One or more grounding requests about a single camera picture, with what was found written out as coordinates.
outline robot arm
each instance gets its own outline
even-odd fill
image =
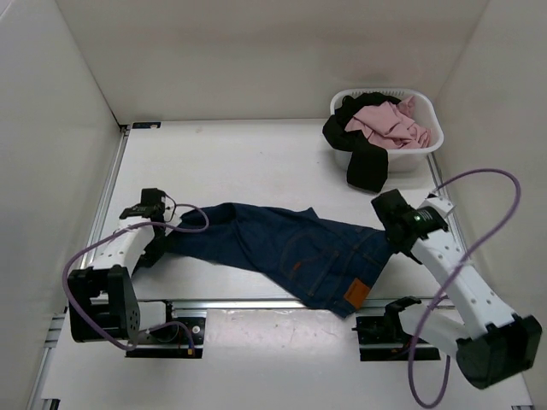
[[[395,250],[423,263],[440,284],[446,282],[463,255],[444,221],[454,208],[450,201],[431,195],[413,209],[398,190],[392,190],[375,198],[373,206]],[[446,293],[463,325],[432,313],[421,338],[455,357],[473,386],[484,389],[532,367],[542,332],[533,316],[521,318],[468,264]],[[414,334],[427,307],[415,298],[395,306],[386,309],[391,315],[388,322]]]
[[[121,214],[118,230],[140,222],[163,223],[166,216],[174,216],[166,209],[166,197],[162,190],[142,190],[140,203]],[[130,230],[109,242],[88,267],[68,276],[68,287],[80,306],[110,336],[136,344],[140,331],[170,321],[166,302],[137,302],[131,283],[137,269],[151,267],[163,255],[169,232],[167,227],[151,225]],[[103,339],[72,305],[69,308],[76,342]]]

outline white wall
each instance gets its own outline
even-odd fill
[[[500,167],[522,183],[516,217],[480,252],[497,291],[547,328],[547,2],[491,0],[472,41],[437,100],[446,136],[445,176]],[[454,185],[469,240],[486,232],[513,196],[501,177],[472,177]],[[532,398],[547,408],[547,337],[526,373]]]
[[[435,97],[487,0],[57,0],[120,123],[322,118],[341,90]]]
[[[0,17],[2,409],[26,405],[119,136],[54,0],[14,0]]]

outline metal bracket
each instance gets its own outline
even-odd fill
[[[172,321],[184,323],[190,330],[195,346],[194,355],[188,354],[188,337],[180,328],[164,328],[150,334],[141,334],[138,339],[138,347],[126,352],[126,357],[201,359],[205,338],[205,317],[180,317],[173,318]]]

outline jeans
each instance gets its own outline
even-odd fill
[[[168,252],[261,272],[305,306],[341,317],[361,306],[393,254],[383,231],[323,220],[312,208],[223,203],[203,211],[209,229],[172,232]],[[191,211],[179,226],[203,226],[203,217]]]

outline white plastic basket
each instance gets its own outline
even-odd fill
[[[381,92],[387,96],[394,96],[400,99],[405,99],[410,96],[415,97],[415,111],[413,118],[421,126],[431,129],[431,142],[427,148],[419,149],[388,149],[387,156],[389,159],[388,172],[390,173],[406,173],[414,171],[428,154],[440,148],[444,141],[443,130],[438,123],[437,115],[433,104],[429,98],[418,91],[408,90],[406,88],[359,88],[354,90],[340,91],[331,100],[331,114],[334,114],[334,109],[342,106],[342,99],[345,96],[359,97],[365,92]],[[348,169],[350,164],[351,153],[346,151],[335,150],[334,159],[339,167]]]

